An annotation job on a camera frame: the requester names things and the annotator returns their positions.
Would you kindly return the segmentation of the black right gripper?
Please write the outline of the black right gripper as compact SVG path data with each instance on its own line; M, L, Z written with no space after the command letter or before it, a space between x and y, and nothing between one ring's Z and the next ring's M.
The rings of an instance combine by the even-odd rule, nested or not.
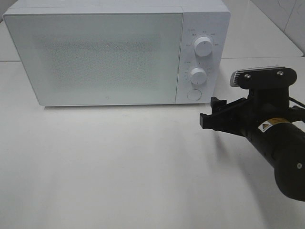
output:
M271 165L293 163L293 124L288 88L251 90L228 103L212 97L212 113L200 113L202 129L242 134Z

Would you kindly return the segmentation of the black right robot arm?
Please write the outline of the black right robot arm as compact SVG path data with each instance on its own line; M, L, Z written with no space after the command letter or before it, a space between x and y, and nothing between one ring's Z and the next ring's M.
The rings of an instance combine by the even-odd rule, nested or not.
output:
M200 114L203 129L245 137L274 168L280 191L305 199L305 133L294 125L305 120L305 110L289 106L289 90L249 91L247 98L228 103L211 98L211 114Z

